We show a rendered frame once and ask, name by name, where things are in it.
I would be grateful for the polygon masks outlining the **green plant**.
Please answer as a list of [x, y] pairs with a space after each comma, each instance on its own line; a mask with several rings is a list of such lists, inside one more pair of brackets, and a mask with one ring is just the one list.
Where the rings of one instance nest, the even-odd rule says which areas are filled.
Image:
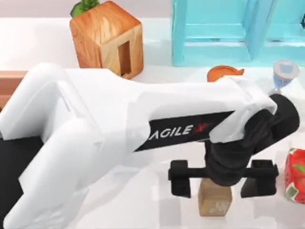
[[80, 2], [76, 3], [71, 12], [70, 16], [72, 18], [98, 6], [100, 4], [99, 0], [81, 0]]

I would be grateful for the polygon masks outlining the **wooden plant pot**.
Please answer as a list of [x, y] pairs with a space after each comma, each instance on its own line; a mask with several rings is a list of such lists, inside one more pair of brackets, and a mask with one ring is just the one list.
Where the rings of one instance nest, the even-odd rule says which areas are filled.
[[141, 22], [108, 0], [70, 20], [80, 68], [104, 68], [131, 79], [143, 70]]

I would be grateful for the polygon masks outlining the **brown cardboard box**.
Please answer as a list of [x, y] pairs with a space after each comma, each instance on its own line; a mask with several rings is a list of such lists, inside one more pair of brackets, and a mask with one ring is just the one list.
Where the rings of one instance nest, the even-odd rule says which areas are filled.
[[209, 178], [202, 178], [198, 189], [201, 217], [224, 217], [233, 200], [231, 187], [222, 187]]

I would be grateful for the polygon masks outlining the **red strawberry carton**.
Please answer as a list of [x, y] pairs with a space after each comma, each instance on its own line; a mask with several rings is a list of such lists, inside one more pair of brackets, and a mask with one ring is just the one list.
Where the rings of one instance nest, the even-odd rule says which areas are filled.
[[285, 194], [288, 199], [305, 204], [305, 150], [291, 148], [285, 162]]

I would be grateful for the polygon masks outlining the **wooden board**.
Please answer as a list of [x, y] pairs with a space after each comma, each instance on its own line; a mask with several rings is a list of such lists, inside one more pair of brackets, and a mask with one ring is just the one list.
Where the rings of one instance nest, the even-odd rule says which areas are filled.
[[28, 71], [0, 71], [0, 112]]

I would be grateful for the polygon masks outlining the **orange cup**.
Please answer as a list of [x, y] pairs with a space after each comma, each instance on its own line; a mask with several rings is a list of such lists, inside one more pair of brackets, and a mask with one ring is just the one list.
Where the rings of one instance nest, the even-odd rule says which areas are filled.
[[215, 82], [224, 76], [243, 75], [244, 69], [236, 69], [228, 65], [218, 65], [211, 68], [207, 73], [207, 82]]

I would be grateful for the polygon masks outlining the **hourglass with blue sand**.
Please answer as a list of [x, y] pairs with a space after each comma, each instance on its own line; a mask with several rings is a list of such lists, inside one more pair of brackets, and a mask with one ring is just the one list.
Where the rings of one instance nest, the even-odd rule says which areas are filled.
[[281, 94], [281, 89], [289, 85], [299, 73], [300, 69], [294, 62], [289, 60], [276, 61], [273, 64], [274, 87], [269, 94]]

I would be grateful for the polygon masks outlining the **light blue rack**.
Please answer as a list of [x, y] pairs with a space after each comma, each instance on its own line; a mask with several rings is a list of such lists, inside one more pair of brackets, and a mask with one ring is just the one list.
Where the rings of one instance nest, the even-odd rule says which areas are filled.
[[172, 63], [305, 67], [305, 0], [172, 0]]

